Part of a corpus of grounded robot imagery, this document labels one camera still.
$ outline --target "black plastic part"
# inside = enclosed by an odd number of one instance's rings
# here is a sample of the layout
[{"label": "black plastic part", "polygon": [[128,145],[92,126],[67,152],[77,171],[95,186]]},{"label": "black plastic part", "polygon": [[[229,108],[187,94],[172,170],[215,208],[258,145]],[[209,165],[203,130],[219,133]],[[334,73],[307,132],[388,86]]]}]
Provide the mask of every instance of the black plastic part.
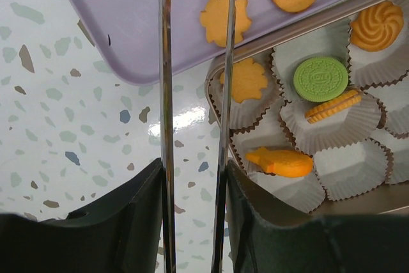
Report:
[{"label": "black plastic part", "polygon": [[[309,217],[229,161],[228,224],[234,272],[408,272],[409,217]],[[294,224],[285,226],[282,217]]]},{"label": "black plastic part", "polygon": [[162,176],[162,163],[156,159],[65,220],[34,222],[0,214],[0,272],[154,272]]}]

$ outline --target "green cookie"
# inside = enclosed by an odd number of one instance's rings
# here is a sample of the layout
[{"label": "green cookie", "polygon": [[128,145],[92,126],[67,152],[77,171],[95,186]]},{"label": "green cookie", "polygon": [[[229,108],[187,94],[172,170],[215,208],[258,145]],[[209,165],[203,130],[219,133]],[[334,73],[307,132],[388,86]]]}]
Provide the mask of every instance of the green cookie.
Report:
[{"label": "green cookie", "polygon": [[343,93],[348,85],[348,72],[334,58],[311,58],[297,67],[293,82],[295,90],[305,100],[326,102]]}]

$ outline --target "purple tray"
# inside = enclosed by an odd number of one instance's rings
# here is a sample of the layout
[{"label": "purple tray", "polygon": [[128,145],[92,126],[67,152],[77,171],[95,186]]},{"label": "purple tray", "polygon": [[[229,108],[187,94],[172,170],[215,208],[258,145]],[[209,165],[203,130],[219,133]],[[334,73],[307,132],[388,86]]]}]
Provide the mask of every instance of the purple tray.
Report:
[{"label": "purple tray", "polygon": [[[158,0],[70,0],[108,65],[123,80],[158,82]],[[244,44],[340,0],[317,0],[307,11],[288,14],[271,0],[249,0],[252,25]],[[214,58],[224,49],[206,41],[199,14],[208,0],[172,0],[173,73]]]}]

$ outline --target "paper cupcake liner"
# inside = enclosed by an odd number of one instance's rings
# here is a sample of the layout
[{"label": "paper cupcake liner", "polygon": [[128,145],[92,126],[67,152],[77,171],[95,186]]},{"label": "paper cupcake liner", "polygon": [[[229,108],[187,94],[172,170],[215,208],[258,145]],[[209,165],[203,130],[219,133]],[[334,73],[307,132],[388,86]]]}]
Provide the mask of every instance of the paper cupcake liner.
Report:
[{"label": "paper cupcake liner", "polygon": [[281,98],[267,110],[264,118],[254,130],[244,134],[235,134],[231,141],[240,167],[251,180],[281,201],[308,213],[320,206],[325,199],[325,191],[314,172],[302,178],[267,175],[262,173],[263,170],[258,165],[245,158],[246,153],[261,146],[271,150],[293,149],[277,121],[283,103],[284,100]]},{"label": "paper cupcake liner", "polygon": [[381,185],[387,177],[388,159],[372,139],[314,155],[318,180],[332,201],[351,198]]},{"label": "paper cupcake liner", "polygon": [[376,99],[365,93],[358,104],[310,124],[304,114],[314,106],[316,104],[303,100],[288,103],[281,108],[279,118],[288,140],[297,150],[308,155],[365,140],[381,119]]},{"label": "paper cupcake liner", "polygon": [[325,199],[325,191],[314,173],[301,178],[252,173],[249,178],[279,200],[307,214]]},{"label": "paper cupcake liner", "polygon": [[394,137],[409,137],[409,75],[396,84],[369,88],[367,92],[385,106],[385,129]]},{"label": "paper cupcake liner", "polygon": [[376,98],[376,97],[374,97],[374,98],[376,99],[376,103],[378,104],[379,110],[381,111],[381,119],[379,120],[379,124],[377,126],[377,129],[384,129],[385,125],[386,125],[386,119],[387,119],[386,108],[385,108],[385,105],[383,104],[383,102],[381,102],[379,100],[379,98]]},{"label": "paper cupcake liner", "polygon": [[274,47],[272,70],[282,84],[286,101],[301,99],[295,91],[293,78],[295,70],[305,60],[329,56],[348,66],[349,29],[349,20],[343,19]]},{"label": "paper cupcake liner", "polygon": [[[409,69],[409,0],[392,0],[403,10],[404,27],[396,41],[379,52],[367,52],[349,44],[350,80],[360,88],[377,87],[398,80]],[[355,20],[358,15],[350,17]]]},{"label": "paper cupcake liner", "polygon": [[245,159],[245,154],[259,147],[293,148],[286,136],[282,133],[277,120],[279,111],[284,104],[280,98],[266,111],[263,119],[254,127],[254,130],[245,133],[233,134],[231,142],[240,167],[247,173],[260,171],[260,167]]},{"label": "paper cupcake liner", "polygon": [[371,137],[390,150],[392,169],[386,183],[395,185],[409,181],[409,139],[396,139],[386,130],[376,130]]},{"label": "paper cupcake liner", "polygon": [[[264,76],[268,80],[267,88],[261,89],[261,99],[247,99],[241,104],[231,99],[230,107],[230,129],[246,129],[257,123],[265,114],[265,111],[273,104],[281,94],[280,87],[271,73],[269,64],[264,57],[261,61],[259,58],[253,58],[255,62],[265,67]],[[215,75],[209,84],[209,94],[217,116],[221,116],[223,100],[223,84],[220,83],[220,75],[223,71]]]}]

